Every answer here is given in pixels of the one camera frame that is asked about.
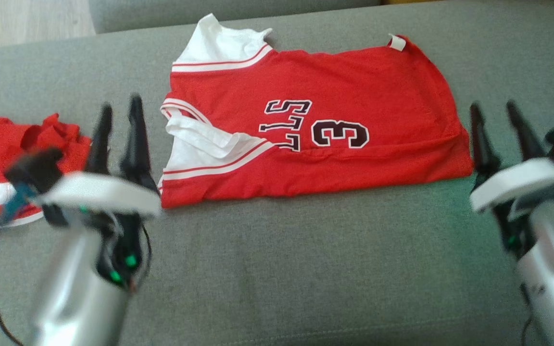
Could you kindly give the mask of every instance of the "gray fabric surface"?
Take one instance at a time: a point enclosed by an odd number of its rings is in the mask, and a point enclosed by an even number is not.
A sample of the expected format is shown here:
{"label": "gray fabric surface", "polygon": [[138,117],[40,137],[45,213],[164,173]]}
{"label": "gray fabric surface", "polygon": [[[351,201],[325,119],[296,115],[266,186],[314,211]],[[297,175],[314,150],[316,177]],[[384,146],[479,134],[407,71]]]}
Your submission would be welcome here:
{"label": "gray fabric surface", "polygon": [[96,33],[378,5],[380,0],[89,0]]}
{"label": "gray fabric surface", "polygon": [[[428,2],[227,26],[272,27],[277,49],[311,52],[407,35],[444,73],[466,127],[468,107],[481,101],[506,163],[519,157],[504,112],[509,98],[540,134],[554,126],[554,2]],[[128,97],[139,92],[158,179],[172,143],[158,108],[193,28],[2,48],[0,116],[37,123],[59,112],[90,133],[110,101],[117,158]],[[147,225],[154,265],[121,345],[515,345],[527,312],[514,263],[492,217],[470,211],[472,185],[471,177],[170,210]],[[39,221],[1,239],[2,313],[22,337],[58,238]],[[0,334],[0,346],[8,344]]]}

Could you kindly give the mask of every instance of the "clothing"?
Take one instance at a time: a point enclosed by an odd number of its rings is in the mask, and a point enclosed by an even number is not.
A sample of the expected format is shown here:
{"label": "clothing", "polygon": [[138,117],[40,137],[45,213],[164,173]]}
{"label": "clothing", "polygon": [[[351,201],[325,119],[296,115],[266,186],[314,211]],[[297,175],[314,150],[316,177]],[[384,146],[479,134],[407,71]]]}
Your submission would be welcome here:
{"label": "clothing", "polygon": [[270,31],[208,15],[174,62],[161,107],[174,137],[164,208],[471,174],[448,83],[409,39],[277,52],[264,42]]}
{"label": "clothing", "polygon": [[[14,124],[7,118],[0,118],[0,206],[15,192],[3,172],[24,153],[57,147],[63,151],[57,166],[68,173],[84,167],[90,143],[90,138],[80,135],[78,125],[60,123],[58,114],[46,118],[42,125]],[[39,208],[28,206],[12,225],[28,223],[41,216]]]}

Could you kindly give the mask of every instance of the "robotic arm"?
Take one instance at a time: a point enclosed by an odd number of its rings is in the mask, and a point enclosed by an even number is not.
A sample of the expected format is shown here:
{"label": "robotic arm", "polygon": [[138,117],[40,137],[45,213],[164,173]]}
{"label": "robotic arm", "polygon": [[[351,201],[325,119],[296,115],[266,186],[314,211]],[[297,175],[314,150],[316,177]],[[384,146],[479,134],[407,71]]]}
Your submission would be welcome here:
{"label": "robotic arm", "polygon": [[554,130],[545,154],[536,135],[513,102],[507,104],[523,162],[500,170],[479,107],[471,105],[471,137],[478,173],[470,202],[476,212],[491,210],[504,249],[514,254],[521,291],[539,331],[554,346]]}
{"label": "robotic arm", "polygon": [[130,131],[120,175],[107,167],[112,109],[105,105],[83,172],[63,175],[57,149],[26,156],[6,171],[22,194],[4,206],[5,224],[31,201],[65,232],[31,315],[30,346],[114,346],[130,297],[141,285],[143,223],[161,212],[150,175],[147,132],[139,96],[129,111]]}

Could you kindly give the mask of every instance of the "green light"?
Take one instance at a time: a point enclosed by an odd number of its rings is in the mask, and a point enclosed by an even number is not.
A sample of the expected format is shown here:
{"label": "green light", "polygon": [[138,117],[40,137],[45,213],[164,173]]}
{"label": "green light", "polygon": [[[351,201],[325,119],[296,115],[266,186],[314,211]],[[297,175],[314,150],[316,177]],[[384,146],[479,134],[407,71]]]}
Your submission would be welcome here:
{"label": "green light", "polygon": [[128,267],[132,268],[136,267],[138,261],[136,261],[136,257],[134,255],[130,255],[125,258],[125,264],[127,264]]}
{"label": "green light", "polygon": [[121,282],[121,275],[119,275],[119,273],[115,272],[114,270],[110,272],[110,278],[116,283]]}

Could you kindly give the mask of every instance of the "wooden floor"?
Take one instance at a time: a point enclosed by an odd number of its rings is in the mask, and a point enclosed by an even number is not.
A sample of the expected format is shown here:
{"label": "wooden floor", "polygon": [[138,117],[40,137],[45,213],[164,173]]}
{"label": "wooden floor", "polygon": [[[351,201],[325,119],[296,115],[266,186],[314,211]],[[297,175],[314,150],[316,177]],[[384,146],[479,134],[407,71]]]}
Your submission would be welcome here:
{"label": "wooden floor", "polygon": [[0,46],[92,35],[87,0],[0,0]]}

